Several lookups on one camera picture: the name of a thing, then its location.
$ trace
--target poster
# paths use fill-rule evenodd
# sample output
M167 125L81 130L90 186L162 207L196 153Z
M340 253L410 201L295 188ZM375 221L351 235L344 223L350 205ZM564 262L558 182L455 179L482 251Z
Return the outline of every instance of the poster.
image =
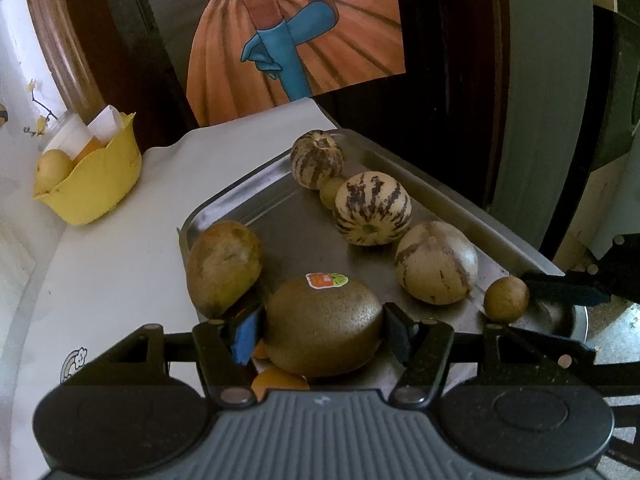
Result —
M404 73L398 0L149 0L200 126Z

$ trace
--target orange dress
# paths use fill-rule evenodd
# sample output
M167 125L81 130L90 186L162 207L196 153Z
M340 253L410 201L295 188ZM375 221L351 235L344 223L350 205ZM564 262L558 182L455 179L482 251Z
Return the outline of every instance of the orange dress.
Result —
M277 0L291 19L308 0ZM334 0L334 28L297 46L314 95L404 72L398 0ZM241 62L255 27L242 0L211 0L191 47L187 98L201 126L287 103L279 80Z

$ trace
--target metal tray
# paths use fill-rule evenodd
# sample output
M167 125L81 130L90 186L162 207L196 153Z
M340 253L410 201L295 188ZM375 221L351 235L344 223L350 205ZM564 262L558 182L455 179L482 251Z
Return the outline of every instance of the metal tray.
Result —
M303 189L290 176L289 152L191 213L179 233L185 264L201 232L218 220L233 219L251 226L262 243L264 265L258 280L262 294L268 295L285 281L308 272L339 272L367 283L381 302L395 302L416 320L434 317L459 332L472 333L482 332L486 323L481 312L484 292L496 279L509 273L519 276L527 270L561 274L529 244L423 171L351 130L341 130L334 137L346 156L346 176L366 170L391 175L412 197L412 225L440 218L476 245L479 277L467 298L449 306L431 306L411 297L396 281L393 260L398 243L373 248L348 244L335 229L332 214L322 206L318 192ZM532 301L514 325L585 341L588 318L583 306ZM352 378L343 378L341 384L394 384L401 367L386 352L383 348L376 356L377 363Z

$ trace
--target white paper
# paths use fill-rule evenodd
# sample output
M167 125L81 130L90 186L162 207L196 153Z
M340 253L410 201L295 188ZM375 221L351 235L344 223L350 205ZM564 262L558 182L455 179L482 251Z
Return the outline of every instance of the white paper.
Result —
M120 112L108 105L87 127L96 139L107 145L124 128L124 122Z

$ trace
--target cartoon illustration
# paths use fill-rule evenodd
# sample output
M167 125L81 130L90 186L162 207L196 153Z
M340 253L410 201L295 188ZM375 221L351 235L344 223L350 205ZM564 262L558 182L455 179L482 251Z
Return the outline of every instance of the cartoon illustration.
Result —
M187 98L206 126L403 72L398 0L210 0Z
M60 383L65 382L69 377L75 374L86 363L86 355L88 351L84 347L74 350L66 356L65 362L60 370Z
M3 126L9 120L9 114L3 104L0 104L0 126Z

